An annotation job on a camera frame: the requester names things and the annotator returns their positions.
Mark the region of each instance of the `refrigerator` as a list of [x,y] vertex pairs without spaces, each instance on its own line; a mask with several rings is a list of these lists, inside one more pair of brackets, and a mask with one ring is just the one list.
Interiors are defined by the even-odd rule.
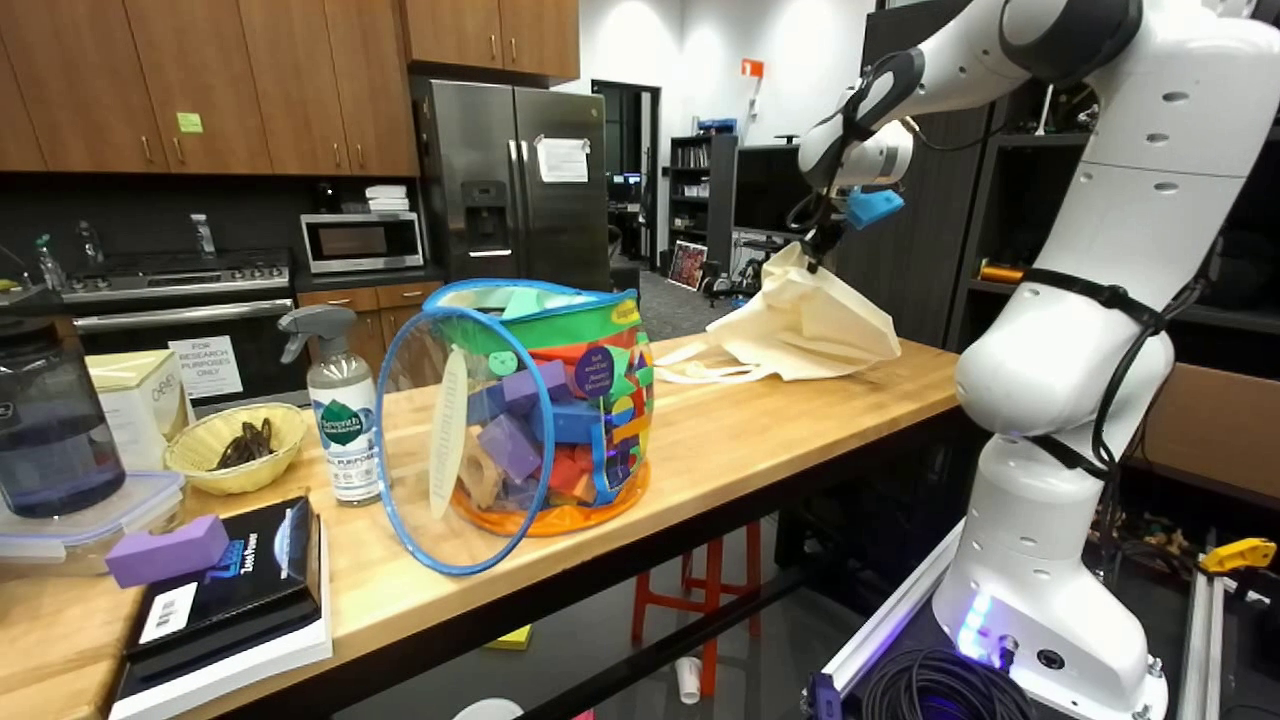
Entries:
[[608,289],[604,106],[546,88],[417,79],[432,256],[447,281]]

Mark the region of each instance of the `plastic bottle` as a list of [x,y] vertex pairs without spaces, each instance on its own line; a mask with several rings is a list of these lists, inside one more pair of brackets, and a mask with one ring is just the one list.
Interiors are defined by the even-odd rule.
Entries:
[[193,231],[194,231],[199,256],[215,260],[215,241],[211,241],[211,229],[208,229],[208,211],[193,211]]
[[96,231],[89,220],[79,220],[79,226],[76,226],[76,237],[79,237],[79,251],[85,251],[85,260],[89,260],[89,273],[93,273],[93,277],[104,277],[106,251],[104,251],[98,231]]
[[51,293],[64,293],[64,289],[68,289],[68,273],[64,273],[64,265],[51,256],[51,237],[49,237],[49,231],[34,237],[34,265],[39,265],[45,289],[51,289]]
[[351,309],[295,309],[281,317],[286,333],[285,364],[313,339],[309,396],[328,455],[331,497],[338,503],[366,503],[381,497],[377,455],[377,393],[366,364],[348,350],[357,325]]

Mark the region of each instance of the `kitchen island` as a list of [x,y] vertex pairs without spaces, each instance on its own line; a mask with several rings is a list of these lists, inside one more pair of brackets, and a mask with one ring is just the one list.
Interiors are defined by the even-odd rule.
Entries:
[[[285,497],[313,497],[328,533],[331,660],[266,676],[204,714],[232,714],[285,687],[391,684],[447,660],[454,645],[425,654],[459,616],[493,616],[487,631],[517,623],[495,604],[546,593],[565,572],[611,564],[684,523],[704,523],[791,477],[877,443],[955,407],[955,357],[905,346],[905,357],[852,379],[817,384],[658,384],[648,438],[648,494],[630,514],[593,533],[524,539],[499,567],[447,580],[400,553],[381,503],[338,508],[316,443],[263,494],[189,494],[179,518],[245,514]],[[386,400],[391,473],[406,483],[426,443],[432,393]],[[0,716],[98,716],[138,593],[93,572],[0,572]]]

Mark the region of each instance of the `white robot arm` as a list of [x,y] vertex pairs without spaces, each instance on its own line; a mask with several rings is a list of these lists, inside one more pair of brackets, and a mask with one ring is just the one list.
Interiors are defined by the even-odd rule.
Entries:
[[1199,0],[973,0],[873,66],[804,135],[800,174],[841,206],[905,174],[883,174],[897,122],[977,107],[1028,76],[1091,83],[1101,122],[1037,265],[958,357],[958,403],[991,442],[933,616],[962,655],[1016,647],[1006,676],[1040,706],[1162,716],[1144,627],[1081,553],[1171,367],[1162,320],[1270,131],[1280,31]]

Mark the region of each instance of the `blue light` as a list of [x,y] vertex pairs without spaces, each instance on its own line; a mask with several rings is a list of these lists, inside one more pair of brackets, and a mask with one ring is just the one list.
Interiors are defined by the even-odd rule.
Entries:
[[989,616],[991,616],[991,596],[977,593],[968,611],[962,611],[962,623],[955,631],[958,655],[968,655],[968,660],[989,660],[991,655],[989,645],[978,639],[978,627],[989,623]]

